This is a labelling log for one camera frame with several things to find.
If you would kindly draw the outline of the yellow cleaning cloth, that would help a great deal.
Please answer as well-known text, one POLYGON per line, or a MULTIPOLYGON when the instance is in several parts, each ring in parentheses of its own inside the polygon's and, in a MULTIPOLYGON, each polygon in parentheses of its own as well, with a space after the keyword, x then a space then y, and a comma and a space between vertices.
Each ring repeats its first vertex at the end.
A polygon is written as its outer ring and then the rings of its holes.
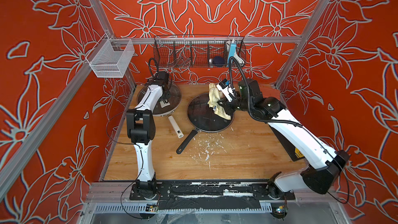
POLYGON ((231 120, 231 116, 228 115, 224 108, 218 103, 219 100, 221 100, 221 95, 220 95, 220 91, 218 90, 218 88, 216 87, 216 85, 214 83, 210 83, 209 84, 209 101, 208 101, 208 106, 210 108, 213 109, 214 113, 225 119, 225 120, 231 120))

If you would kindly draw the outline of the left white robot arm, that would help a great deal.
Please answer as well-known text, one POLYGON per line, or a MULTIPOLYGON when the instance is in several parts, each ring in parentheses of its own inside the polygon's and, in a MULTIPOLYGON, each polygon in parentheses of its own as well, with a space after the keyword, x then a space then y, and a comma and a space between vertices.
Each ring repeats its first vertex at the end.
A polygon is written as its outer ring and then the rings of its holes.
POLYGON ((153 110, 159 101, 170 98, 169 73, 157 72, 148 80, 146 87, 137 106, 127 110, 126 127, 127 136, 131 139, 137 156, 136 192, 145 199, 153 199, 157 194, 151 150, 156 132, 153 110))

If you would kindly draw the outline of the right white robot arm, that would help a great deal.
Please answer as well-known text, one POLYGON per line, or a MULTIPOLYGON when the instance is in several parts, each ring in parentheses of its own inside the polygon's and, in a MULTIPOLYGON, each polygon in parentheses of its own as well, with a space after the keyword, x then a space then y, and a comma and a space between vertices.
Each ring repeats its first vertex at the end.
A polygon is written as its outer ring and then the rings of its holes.
POLYGON ((337 151, 315 137, 280 100, 264 97, 253 79, 239 82, 238 90, 224 79, 217 84, 217 89, 224 95, 219 104, 228 115, 237 110, 247 112, 252 119, 268 124, 280 142, 291 144, 307 160, 304 170, 288 174, 277 172, 268 180, 266 191, 272 199, 300 189, 310 189, 321 195, 328 193, 349 161, 346 151, 337 151))

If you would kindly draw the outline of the glass lid white handle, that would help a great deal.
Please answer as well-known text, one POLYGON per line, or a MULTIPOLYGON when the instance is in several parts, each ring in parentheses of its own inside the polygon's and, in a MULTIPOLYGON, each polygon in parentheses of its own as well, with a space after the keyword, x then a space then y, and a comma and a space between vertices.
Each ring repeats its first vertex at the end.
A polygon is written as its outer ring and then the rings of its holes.
POLYGON ((181 102, 181 91, 178 86, 166 81, 152 80, 145 84, 138 93, 137 106, 132 109, 142 117, 144 112, 151 111, 154 116, 171 114, 181 102))

